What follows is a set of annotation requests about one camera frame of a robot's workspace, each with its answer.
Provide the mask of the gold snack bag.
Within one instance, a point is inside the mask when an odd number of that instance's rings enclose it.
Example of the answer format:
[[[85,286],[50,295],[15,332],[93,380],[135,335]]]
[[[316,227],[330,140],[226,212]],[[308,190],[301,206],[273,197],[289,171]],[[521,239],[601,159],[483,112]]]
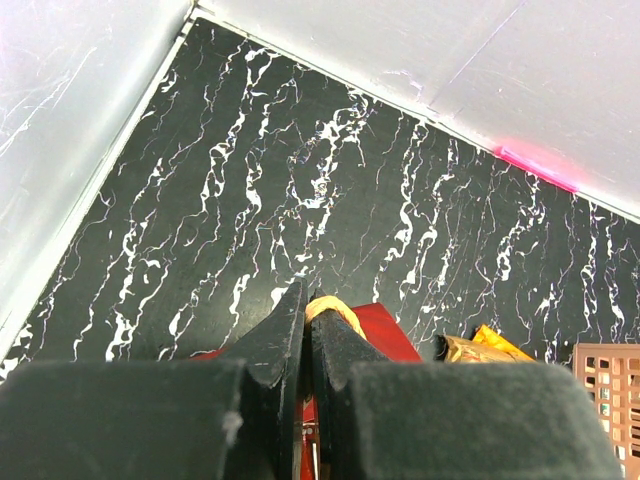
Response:
[[[448,363],[495,363],[516,362],[513,355],[495,347],[466,340],[461,337],[443,335],[445,342],[444,361]]]

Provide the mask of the red paper bag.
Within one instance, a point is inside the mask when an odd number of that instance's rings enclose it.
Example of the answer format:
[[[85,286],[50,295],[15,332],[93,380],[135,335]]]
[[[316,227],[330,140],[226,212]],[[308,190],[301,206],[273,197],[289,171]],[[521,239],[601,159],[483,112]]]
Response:
[[[423,359],[381,303],[352,307],[367,340],[391,361],[422,363]],[[319,419],[316,397],[302,403],[301,469],[296,479],[319,479]]]

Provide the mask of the pink plastic desk organizer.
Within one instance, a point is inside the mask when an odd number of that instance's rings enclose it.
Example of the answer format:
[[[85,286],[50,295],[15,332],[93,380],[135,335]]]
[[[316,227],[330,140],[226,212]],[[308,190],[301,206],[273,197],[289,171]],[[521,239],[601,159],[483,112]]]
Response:
[[[572,370],[594,401],[627,479],[639,477],[639,346],[578,343]]]

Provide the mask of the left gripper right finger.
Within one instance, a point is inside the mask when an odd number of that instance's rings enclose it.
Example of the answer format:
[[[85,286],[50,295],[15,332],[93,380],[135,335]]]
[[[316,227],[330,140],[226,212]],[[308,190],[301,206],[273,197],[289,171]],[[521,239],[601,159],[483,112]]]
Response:
[[[341,302],[310,306],[325,479],[619,479],[585,390],[536,361],[391,361]]]

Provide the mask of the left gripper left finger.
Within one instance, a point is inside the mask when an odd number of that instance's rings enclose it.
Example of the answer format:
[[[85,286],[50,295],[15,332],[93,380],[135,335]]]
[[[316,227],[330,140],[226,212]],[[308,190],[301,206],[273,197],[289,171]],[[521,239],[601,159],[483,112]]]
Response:
[[[5,479],[296,479],[305,281],[209,359],[34,362],[1,387]]]

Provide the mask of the orange kettle chips bag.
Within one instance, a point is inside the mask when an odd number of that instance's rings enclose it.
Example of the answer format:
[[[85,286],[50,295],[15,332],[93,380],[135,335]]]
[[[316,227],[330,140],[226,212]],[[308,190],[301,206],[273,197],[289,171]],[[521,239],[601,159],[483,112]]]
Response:
[[[481,325],[476,330],[472,341],[485,347],[491,347],[518,361],[533,361],[532,357],[524,353],[487,325]]]

